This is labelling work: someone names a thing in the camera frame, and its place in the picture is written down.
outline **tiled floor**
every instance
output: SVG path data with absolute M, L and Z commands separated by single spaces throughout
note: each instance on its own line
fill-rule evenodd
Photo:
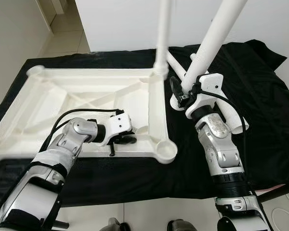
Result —
M 90 52 L 76 4 L 70 3 L 66 13 L 57 15 L 52 24 L 53 37 L 43 58 Z
M 75 4 L 69 4 L 66 14 L 57 15 L 51 28 L 54 37 L 46 47 L 43 57 L 89 52 Z M 282 196 L 264 203 L 271 222 L 272 211 L 276 207 L 289 211 L 289 200 Z M 62 208 L 58 220 L 70 223 L 68 231 L 98 231 L 107 225 L 110 217 L 116 217 L 120 222 L 128 222 L 134 231 L 165 231 L 168 221 L 176 218 L 188 220 L 199 231 L 215 231 L 219 214 L 213 198 L 205 200 L 163 198 L 115 205 Z M 289 230 L 287 214 L 280 210 L 276 211 L 275 221 L 280 230 Z

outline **black fabric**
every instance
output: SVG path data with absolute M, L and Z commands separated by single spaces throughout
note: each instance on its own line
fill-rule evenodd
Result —
M 243 112 L 247 131 L 249 180 L 254 189 L 289 182 L 289 91 L 274 73 L 285 57 L 266 51 L 258 54 L 256 42 L 223 45 L 209 68 L 224 75 L 223 91 Z M 199 45 L 171 47 L 185 69 Z M 48 68 L 151 68 L 155 50 L 113 51 L 27 60 L 4 101 L 0 120 L 35 65 Z M 170 69 L 169 77 L 175 75 Z M 159 164 L 151 158 L 80 158 L 62 190 L 63 205 L 122 203 L 160 197 L 208 198 L 215 195 L 204 151 L 194 122 L 170 105 L 169 78 L 165 82 L 169 138 L 178 146 L 174 162 Z M 241 135 L 233 141 L 242 150 Z M 30 160 L 0 162 L 0 198 Z
M 17 231 L 40 231 L 40 221 L 35 216 L 19 209 L 12 209 L 0 228 Z

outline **robotic arm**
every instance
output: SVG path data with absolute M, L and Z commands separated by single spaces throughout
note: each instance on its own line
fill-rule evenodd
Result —
M 113 116 L 103 124 L 71 119 L 47 150 L 32 160 L 1 207 L 0 230 L 51 230 L 61 207 L 59 194 L 83 143 L 104 146 L 131 129 L 126 113 Z
M 224 95 L 222 83 L 220 74 L 199 76 L 187 95 L 182 92 L 180 82 L 171 77 L 171 88 L 179 107 L 183 107 L 186 117 L 196 124 L 216 186 L 215 205 L 223 216 L 218 222 L 218 231 L 271 231 L 263 208 L 247 183 L 239 151 L 231 140 L 231 131 L 213 111 L 216 96 Z

